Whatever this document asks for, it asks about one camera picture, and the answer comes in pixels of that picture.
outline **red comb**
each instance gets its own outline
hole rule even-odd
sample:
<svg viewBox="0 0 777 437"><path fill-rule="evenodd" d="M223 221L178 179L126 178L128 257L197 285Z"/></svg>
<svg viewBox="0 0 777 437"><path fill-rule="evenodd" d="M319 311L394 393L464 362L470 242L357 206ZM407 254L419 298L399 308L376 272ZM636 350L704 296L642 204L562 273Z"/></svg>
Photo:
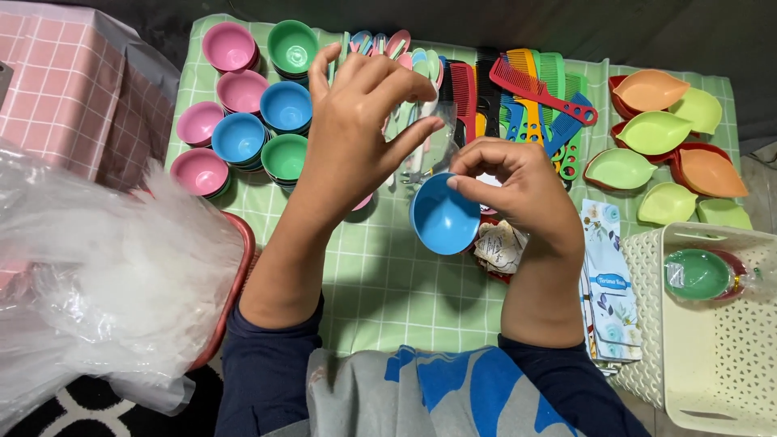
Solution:
<svg viewBox="0 0 777 437"><path fill-rule="evenodd" d="M456 118L466 128L467 144L475 141L475 75L469 64L451 64L451 82L453 83L453 101L456 103Z"/></svg>
<svg viewBox="0 0 777 437"><path fill-rule="evenodd" d="M599 113L593 107L578 105L551 96L548 94L547 83L516 70L502 57L494 62L489 77L491 82L496 83L507 91L524 99L533 100L541 105L559 110L587 126L596 123L596 120L599 118Z"/></svg>

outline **white plastic basket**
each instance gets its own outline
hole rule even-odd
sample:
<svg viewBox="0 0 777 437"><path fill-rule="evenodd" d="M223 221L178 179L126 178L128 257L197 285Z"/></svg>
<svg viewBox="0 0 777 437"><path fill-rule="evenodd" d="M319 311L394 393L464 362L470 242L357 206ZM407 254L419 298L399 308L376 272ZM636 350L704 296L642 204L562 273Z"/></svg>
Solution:
<svg viewBox="0 0 777 437"><path fill-rule="evenodd" d="M637 297L643 360L614 381L665 410L682 428L777 435L777 291L679 302L664 291L664 257L721 249L748 267L777 265L777 236L703 223L673 223L621 242Z"/></svg>

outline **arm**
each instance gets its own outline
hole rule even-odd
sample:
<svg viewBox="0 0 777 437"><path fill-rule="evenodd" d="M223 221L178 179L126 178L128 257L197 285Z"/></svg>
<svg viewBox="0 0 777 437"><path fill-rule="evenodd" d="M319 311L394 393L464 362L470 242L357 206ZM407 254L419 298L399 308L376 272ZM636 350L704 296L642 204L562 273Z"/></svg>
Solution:
<svg viewBox="0 0 777 437"><path fill-rule="evenodd" d="M449 184L466 198L496 209L530 234L502 307L502 334L547 348L584 339L577 282L583 265L583 226L541 146L479 138L451 164ZM489 173L502 187L473 177Z"/></svg>
<svg viewBox="0 0 777 437"><path fill-rule="evenodd" d="M305 166L240 299L240 313L258 327L292 327L310 318L332 231L444 125L426 117L386 143L381 127L394 106L433 100L434 87L385 56L352 54L330 88L327 65L339 55L340 45L331 44L311 64L313 122Z"/></svg>

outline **black and white rug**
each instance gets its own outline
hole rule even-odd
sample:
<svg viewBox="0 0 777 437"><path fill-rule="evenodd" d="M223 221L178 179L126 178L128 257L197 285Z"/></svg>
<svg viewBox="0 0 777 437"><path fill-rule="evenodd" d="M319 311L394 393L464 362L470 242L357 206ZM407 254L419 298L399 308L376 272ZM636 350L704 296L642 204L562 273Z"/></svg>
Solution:
<svg viewBox="0 0 777 437"><path fill-rule="evenodd" d="M108 382L82 376L5 437L212 437L224 391L220 355L186 374L197 387L189 406L175 417L123 400Z"/></svg>

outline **navy blue sleeve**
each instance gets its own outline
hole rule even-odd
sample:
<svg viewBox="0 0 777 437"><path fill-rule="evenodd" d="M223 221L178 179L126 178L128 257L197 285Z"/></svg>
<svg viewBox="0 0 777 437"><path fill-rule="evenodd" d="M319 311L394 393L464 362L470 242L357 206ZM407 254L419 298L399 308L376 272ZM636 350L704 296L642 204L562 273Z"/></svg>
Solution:
<svg viewBox="0 0 777 437"><path fill-rule="evenodd" d="M224 394L217 437L259 437L308 418L308 358L322 344L323 308L322 295L315 313L304 323L269 330L251 324L235 305L221 356Z"/></svg>
<svg viewBox="0 0 777 437"><path fill-rule="evenodd" d="M549 349L499 336L508 354L556 412L587 437L650 437L586 353L585 343Z"/></svg>

